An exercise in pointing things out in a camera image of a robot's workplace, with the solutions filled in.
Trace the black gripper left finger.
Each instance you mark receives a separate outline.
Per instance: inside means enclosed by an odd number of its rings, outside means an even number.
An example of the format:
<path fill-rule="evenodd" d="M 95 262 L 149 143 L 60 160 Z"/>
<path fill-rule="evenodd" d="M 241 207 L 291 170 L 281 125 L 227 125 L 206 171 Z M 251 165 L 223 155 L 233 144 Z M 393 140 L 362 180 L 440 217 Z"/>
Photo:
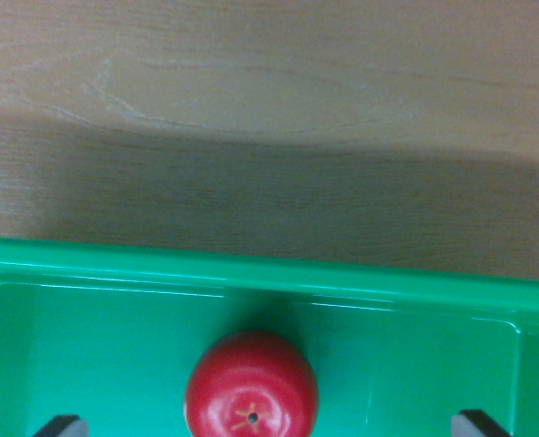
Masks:
<path fill-rule="evenodd" d="M 88 423 L 77 415 L 57 415 L 34 437 L 88 437 Z"/>

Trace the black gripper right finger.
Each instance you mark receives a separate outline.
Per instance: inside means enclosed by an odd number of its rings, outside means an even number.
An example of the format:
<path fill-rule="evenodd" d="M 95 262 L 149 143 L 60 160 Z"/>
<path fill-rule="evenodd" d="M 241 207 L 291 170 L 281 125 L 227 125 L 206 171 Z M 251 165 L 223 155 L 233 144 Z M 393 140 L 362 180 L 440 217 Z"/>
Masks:
<path fill-rule="evenodd" d="M 461 410 L 451 418 L 452 437 L 511 437 L 511 434 L 482 410 Z"/>

